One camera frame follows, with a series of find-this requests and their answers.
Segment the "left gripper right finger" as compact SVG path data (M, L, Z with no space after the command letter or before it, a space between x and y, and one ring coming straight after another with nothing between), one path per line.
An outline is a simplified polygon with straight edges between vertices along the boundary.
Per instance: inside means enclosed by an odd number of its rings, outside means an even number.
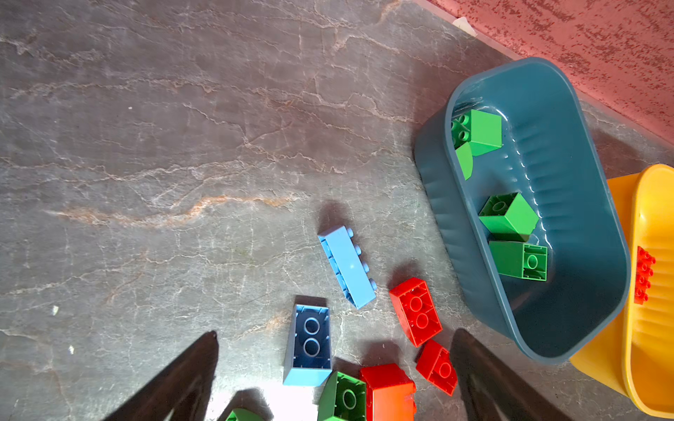
M455 331L450 359L470 420L570 418L465 329Z

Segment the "small blue brick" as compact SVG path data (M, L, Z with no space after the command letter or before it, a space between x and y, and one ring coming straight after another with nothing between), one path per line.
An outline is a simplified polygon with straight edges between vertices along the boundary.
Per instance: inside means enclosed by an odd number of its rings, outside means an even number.
M328 307L295 305L284 361L284 386L319 387L332 372Z

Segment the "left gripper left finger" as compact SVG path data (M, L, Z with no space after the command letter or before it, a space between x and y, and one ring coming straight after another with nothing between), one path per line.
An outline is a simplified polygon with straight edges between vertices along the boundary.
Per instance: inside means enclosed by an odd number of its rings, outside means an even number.
M217 333L204 333L108 420L203 420L219 358Z

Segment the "red square brick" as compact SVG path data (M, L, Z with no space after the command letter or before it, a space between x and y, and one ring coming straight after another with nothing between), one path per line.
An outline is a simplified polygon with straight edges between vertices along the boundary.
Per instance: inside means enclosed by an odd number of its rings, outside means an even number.
M416 385L397 364L362 368L361 380L367 386L368 420L414 420Z

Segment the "small red brick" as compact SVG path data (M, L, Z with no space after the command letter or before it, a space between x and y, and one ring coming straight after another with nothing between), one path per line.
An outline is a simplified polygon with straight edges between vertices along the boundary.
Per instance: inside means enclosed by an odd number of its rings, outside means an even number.
M458 385L449 351L435 340L428 340L417 360L417 371L431 384L452 396Z

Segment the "green brick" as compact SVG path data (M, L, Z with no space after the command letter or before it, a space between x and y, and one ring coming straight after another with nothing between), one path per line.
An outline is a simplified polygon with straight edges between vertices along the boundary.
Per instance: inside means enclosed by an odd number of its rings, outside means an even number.
M529 281L547 281L547 247L517 241L491 241L489 247L500 275Z
M335 371L321 394L318 420L366 420L366 408L366 382Z
M235 408L226 416L226 421L263 421L263 418L251 410Z
M519 192L490 196L478 217L494 238L526 241L540 218Z
M470 144L474 156L496 151L503 145L502 126L498 114L469 110L451 121L454 147Z

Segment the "red long brick bottom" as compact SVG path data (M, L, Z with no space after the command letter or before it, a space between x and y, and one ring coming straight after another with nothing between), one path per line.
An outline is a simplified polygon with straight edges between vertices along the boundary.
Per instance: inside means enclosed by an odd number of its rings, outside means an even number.
M654 275L653 266L656 258L646 249L637 247L637 263L635 275L635 303L643 305L649 301L648 290L651 288L650 278Z

